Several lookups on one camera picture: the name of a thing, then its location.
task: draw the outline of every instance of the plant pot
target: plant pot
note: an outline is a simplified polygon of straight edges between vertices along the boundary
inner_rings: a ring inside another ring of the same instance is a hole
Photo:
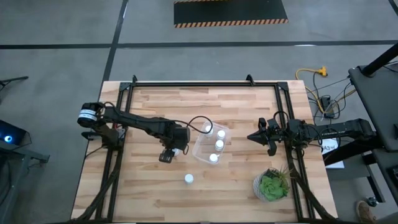
[[[253,191],[254,191],[254,194],[256,195],[256,197],[258,199],[260,199],[262,202],[271,202],[260,191],[260,185],[261,185],[261,180],[262,180],[263,176],[273,177],[275,175],[271,174],[270,170],[267,170],[267,171],[263,172],[262,174],[258,175],[253,181]],[[283,198],[284,197],[278,198],[277,200],[273,200],[272,202],[276,202],[276,201],[282,200]]]

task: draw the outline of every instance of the yellow extension cord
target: yellow extension cord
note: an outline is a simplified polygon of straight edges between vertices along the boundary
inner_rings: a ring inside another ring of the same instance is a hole
[[[320,75],[323,76],[323,77],[327,77],[327,76],[328,76],[328,74],[327,74],[327,72],[326,72],[326,67],[325,67],[325,66],[322,66],[322,68],[319,69],[319,70],[308,69],[308,68],[300,68],[300,69],[298,69],[298,70],[296,71],[296,73],[295,73],[296,80],[300,80],[300,79],[299,79],[299,72],[301,72],[301,71],[315,72],[315,73],[317,73],[317,74],[320,74]],[[314,91],[315,91],[315,90],[311,90],[311,89],[309,89],[307,86],[305,86],[305,89],[307,89],[307,90],[313,95],[313,97],[315,98],[315,101],[316,101],[317,104],[318,104],[319,110],[320,110],[323,114],[325,114],[324,110],[322,109],[322,106],[321,106],[321,103],[320,103],[320,99],[318,99],[318,97],[316,96],[316,94],[314,94]],[[341,98],[339,98],[338,100],[336,100],[336,104],[335,104],[335,105],[337,105],[338,102],[340,102],[342,99],[347,98],[347,96],[350,96],[350,95],[352,95],[352,94],[355,93],[355,92],[356,92],[355,89],[349,91],[347,94],[345,94],[344,96],[342,96]]]

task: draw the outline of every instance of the black floor mat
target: black floor mat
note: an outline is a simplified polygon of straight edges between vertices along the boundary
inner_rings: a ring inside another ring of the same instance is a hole
[[[191,0],[174,2],[174,27],[288,23],[281,0]]]

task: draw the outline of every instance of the paper sheet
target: paper sheet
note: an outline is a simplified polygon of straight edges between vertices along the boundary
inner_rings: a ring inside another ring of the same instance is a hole
[[[330,151],[333,151],[335,149],[337,149],[338,146],[338,142],[337,140],[334,139],[322,139],[322,148],[323,148],[323,153],[328,153]],[[328,166],[326,166],[327,169],[344,169],[344,162],[343,161],[339,161],[336,162],[334,164],[330,164]]]

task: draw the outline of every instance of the shoe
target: shoe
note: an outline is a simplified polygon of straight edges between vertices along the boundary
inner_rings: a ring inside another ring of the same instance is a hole
[[[364,201],[356,203],[356,214],[361,223],[376,224],[376,217],[372,214],[370,206]]]

